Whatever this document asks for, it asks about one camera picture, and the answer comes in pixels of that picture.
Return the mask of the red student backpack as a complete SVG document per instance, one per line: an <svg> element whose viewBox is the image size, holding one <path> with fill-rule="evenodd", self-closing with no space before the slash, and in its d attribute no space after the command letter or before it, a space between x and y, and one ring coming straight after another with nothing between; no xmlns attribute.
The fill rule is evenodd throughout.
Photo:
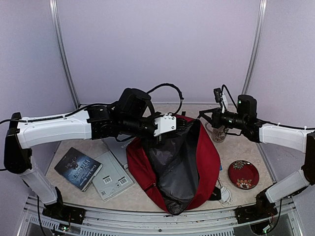
<svg viewBox="0 0 315 236"><path fill-rule="evenodd" d="M169 132L160 145L135 138L126 148L128 169L162 210L179 215L208 201L220 172L220 156L199 119L176 116L183 130Z"/></svg>

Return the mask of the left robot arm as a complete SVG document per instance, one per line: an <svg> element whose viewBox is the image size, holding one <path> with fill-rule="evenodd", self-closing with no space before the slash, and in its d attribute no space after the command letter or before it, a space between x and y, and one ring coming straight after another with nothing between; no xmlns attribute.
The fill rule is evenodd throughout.
<svg viewBox="0 0 315 236"><path fill-rule="evenodd" d="M121 134L152 138L160 143L166 134L183 131L188 123L176 113L154 110L148 92L126 88L119 100L89 104L55 116L24 118L14 113L4 141L4 167L17 174L59 219L69 214L61 192L35 167L32 147L65 140L97 140Z"/></svg>

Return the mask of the grey ianra book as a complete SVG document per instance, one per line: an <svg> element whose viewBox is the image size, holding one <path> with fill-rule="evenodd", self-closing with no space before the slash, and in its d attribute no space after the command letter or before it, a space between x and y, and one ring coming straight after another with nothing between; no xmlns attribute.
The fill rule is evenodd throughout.
<svg viewBox="0 0 315 236"><path fill-rule="evenodd" d="M107 148L124 169L128 168L126 148L132 141L133 139L127 140L125 142L117 142L113 137L102 139L102 142L107 146Z"/></svg>

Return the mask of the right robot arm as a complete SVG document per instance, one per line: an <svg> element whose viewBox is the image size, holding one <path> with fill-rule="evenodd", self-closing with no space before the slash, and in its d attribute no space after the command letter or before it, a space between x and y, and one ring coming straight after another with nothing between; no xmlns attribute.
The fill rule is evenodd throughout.
<svg viewBox="0 0 315 236"><path fill-rule="evenodd" d="M250 95L238 96L236 112L230 112L223 105L203 110L199 116L213 128L239 129L242 135L255 143L274 144L295 149L305 154L301 169L276 184L266 188L256 196L256 203L249 210L256 218L274 210L277 201L298 194L315 183L315 131L313 129L291 128L273 124L257 118L257 101Z"/></svg>

